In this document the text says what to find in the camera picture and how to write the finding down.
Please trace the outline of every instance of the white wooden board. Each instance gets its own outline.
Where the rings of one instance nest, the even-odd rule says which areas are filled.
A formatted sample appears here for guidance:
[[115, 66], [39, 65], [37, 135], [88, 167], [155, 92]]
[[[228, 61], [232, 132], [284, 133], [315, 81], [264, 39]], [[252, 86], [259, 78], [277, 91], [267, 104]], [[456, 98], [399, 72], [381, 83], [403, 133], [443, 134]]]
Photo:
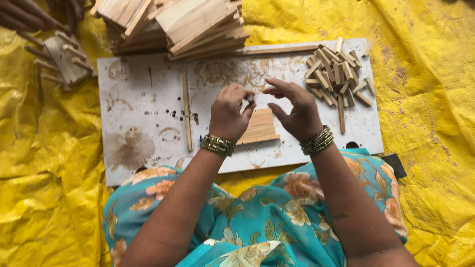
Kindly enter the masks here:
[[[270, 45], [281, 48], [312, 45], [320, 42]], [[321, 43], [333, 48], [334, 41]], [[343, 50], [355, 50], [363, 67], [360, 82], [372, 72], [369, 57], [361, 58], [366, 38], [346, 39]], [[105, 175], [108, 186], [120, 185], [141, 166], [170, 165], [185, 168], [200, 146], [200, 136], [208, 132], [210, 108], [219, 90], [238, 82], [257, 93], [257, 108], [274, 102], [289, 113], [287, 99], [275, 99], [260, 93], [268, 85], [265, 77], [276, 77], [304, 86], [306, 59], [311, 51], [273, 55], [253, 55], [203, 61], [164, 61], [166, 54], [114, 57], [98, 60], [99, 87], [104, 142]], [[182, 115], [181, 67], [187, 68], [191, 112], [193, 151], [186, 147], [185, 122]], [[338, 111], [315, 99], [324, 124], [333, 130], [339, 148], [356, 142], [370, 153], [384, 152], [375, 97], [361, 91], [374, 105], [345, 108], [346, 133], [340, 134]], [[280, 140], [251, 143], [237, 147], [220, 173], [267, 168], [310, 161], [293, 138], [274, 117], [275, 132]]]

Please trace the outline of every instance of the sawdust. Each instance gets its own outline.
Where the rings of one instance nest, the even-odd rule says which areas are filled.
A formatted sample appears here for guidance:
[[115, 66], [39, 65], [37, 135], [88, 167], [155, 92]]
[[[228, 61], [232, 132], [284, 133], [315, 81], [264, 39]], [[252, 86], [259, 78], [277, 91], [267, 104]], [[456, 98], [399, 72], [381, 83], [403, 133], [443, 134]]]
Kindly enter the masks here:
[[106, 166], [112, 168], [112, 171], [119, 166], [135, 171], [147, 164], [154, 153], [155, 143], [152, 138], [137, 127], [129, 128], [125, 136], [105, 133], [104, 157]]

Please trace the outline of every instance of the wooden block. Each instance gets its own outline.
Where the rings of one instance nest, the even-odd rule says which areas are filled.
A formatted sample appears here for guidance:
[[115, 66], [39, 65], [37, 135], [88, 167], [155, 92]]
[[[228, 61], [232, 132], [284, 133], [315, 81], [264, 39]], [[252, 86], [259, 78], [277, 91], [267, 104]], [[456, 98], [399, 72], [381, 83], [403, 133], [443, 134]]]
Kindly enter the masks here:
[[342, 89], [340, 90], [340, 93], [341, 94], [344, 94], [346, 92], [346, 89], [348, 88], [348, 86], [350, 85], [350, 82], [352, 80], [346, 80], [345, 84], [343, 85]]
[[335, 76], [333, 75], [332, 67], [330, 67], [330, 64], [325, 63], [325, 69], [327, 71], [328, 78], [329, 78], [330, 82], [334, 83], [336, 81], [336, 79], [335, 79]]
[[340, 53], [338, 53], [338, 56], [339, 56], [342, 60], [348, 62], [348, 64], [349, 64], [351, 67], [355, 67], [355, 66], [356, 66], [356, 64], [353, 62], [353, 60], [348, 57], [348, 54], [343, 53], [343, 52], [340, 52]]
[[338, 40], [336, 41], [336, 47], [335, 47], [335, 52], [340, 53], [342, 50], [342, 43], [343, 43], [343, 37], [338, 37]]
[[368, 89], [370, 90], [370, 94], [372, 96], [376, 95], [376, 88], [374, 88], [374, 84], [371, 82], [371, 79], [369, 77], [366, 77], [364, 81], [368, 84]]
[[364, 48], [364, 52], [362, 57], [367, 57], [370, 54], [370, 49], [371, 46], [373, 45], [373, 39], [370, 39], [370, 41], [366, 44], [366, 47]]
[[348, 98], [348, 106], [356, 106], [352, 92], [350, 90], [346, 90], [345, 95]]
[[355, 60], [356, 60], [356, 62], [355, 62], [356, 67], [357, 67], [357, 68], [361, 68], [361, 67], [363, 66], [363, 64], [361, 64], [360, 60], [358, 59], [358, 56], [356, 55], [355, 50], [351, 50], [349, 54], [350, 54], [352, 57], [355, 58]]
[[328, 79], [328, 73], [323, 72], [322, 75], [323, 75], [323, 78], [325, 79], [325, 82], [328, 84], [328, 88], [327, 88], [328, 92], [333, 92], [333, 86], [330, 80]]
[[309, 70], [307, 70], [307, 72], [305, 72], [304, 78], [308, 78], [318, 68], [320, 63], [321, 61], [317, 60], [317, 62], [315, 62], [313, 66]]
[[372, 106], [373, 102], [366, 98], [361, 92], [356, 92], [355, 97], [360, 100], [365, 106]]
[[320, 93], [322, 94], [323, 96], [323, 99], [325, 100], [326, 104], [328, 106], [332, 106], [333, 105], [333, 102], [330, 100], [329, 96], [328, 96], [328, 92], [326, 90], [323, 90], [323, 89], [318, 89], [318, 91], [320, 91]]
[[341, 84], [340, 83], [340, 67], [338, 66], [338, 63], [333, 64], [333, 71], [335, 72], [335, 83], [337, 85]]
[[319, 69], [315, 71], [315, 75], [320, 81], [320, 84], [322, 85], [322, 87], [325, 89], [328, 89], [328, 83], [326, 82], [325, 78], [322, 75], [322, 72]]
[[318, 57], [323, 61], [323, 63], [328, 63], [328, 64], [330, 64], [329, 59], [325, 56], [325, 54], [323, 54], [323, 51], [322, 51], [321, 49], [318, 49], [318, 50], [315, 51], [313, 54], [316, 55], [316, 56], [318, 56]]
[[355, 94], [356, 92], [360, 91], [361, 88], [365, 87], [367, 85], [366, 82], [360, 83], [358, 86], [355, 87], [354, 90], [351, 91], [352, 94]]
[[340, 132], [344, 134], [346, 132], [345, 129], [345, 114], [343, 112], [343, 95], [338, 95], [338, 118], [340, 121]]
[[345, 76], [347, 80], [353, 79], [353, 75], [350, 71], [350, 66], [348, 66], [348, 62], [344, 61], [343, 62], [343, 71], [345, 72]]
[[309, 86], [309, 85], [306, 85], [305, 87], [306, 87], [307, 90], [309, 90], [312, 94], [314, 94], [317, 98], [323, 100], [323, 95], [322, 95], [322, 93], [320, 93], [320, 91], [318, 91], [317, 88], [311, 87], [311, 86]]
[[183, 85], [183, 111], [185, 112], [186, 148], [190, 152], [193, 150], [193, 143], [191, 142], [190, 107], [188, 102], [186, 67], [181, 69], [181, 83]]
[[252, 113], [246, 131], [236, 145], [274, 139], [280, 139], [280, 135], [276, 135], [272, 110], [269, 108], [256, 109]]

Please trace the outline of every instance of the gold bangle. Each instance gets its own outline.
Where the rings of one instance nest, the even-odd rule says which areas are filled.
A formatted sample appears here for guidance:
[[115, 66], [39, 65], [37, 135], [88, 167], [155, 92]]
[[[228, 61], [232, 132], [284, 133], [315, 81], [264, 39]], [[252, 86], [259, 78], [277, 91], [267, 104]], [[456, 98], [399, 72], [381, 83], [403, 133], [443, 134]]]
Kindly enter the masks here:
[[324, 150], [333, 143], [333, 133], [327, 125], [323, 126], [323, 131], [305, 143], [301, 143], [304, 155], [314, 155]]
[[236, 145], [224, 138], [207, 134], [201, 142], [201, 147], [209, 151], [220, 153], [226, 157], [234, 152]]

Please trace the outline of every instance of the woman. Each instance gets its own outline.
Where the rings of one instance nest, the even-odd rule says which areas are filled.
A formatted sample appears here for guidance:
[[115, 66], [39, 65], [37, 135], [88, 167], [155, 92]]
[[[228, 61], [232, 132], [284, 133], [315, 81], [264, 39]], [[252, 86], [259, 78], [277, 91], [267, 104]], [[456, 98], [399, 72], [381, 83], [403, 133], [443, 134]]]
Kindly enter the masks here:
[[239, 198], [213, 184], [255, 107], [240, 114], [242, 99], [254, 93], [223, 89], [209, 135], [185, 170], [144, 170], [110, 197], [104, 231], [115, 267], [418, 266], [403, 246], [392, 168], [364, 149], [338, 151], [311, 95], [266, 82], [264, 94], [292, 102], [290, 115], [268, 105], [312, 162]]

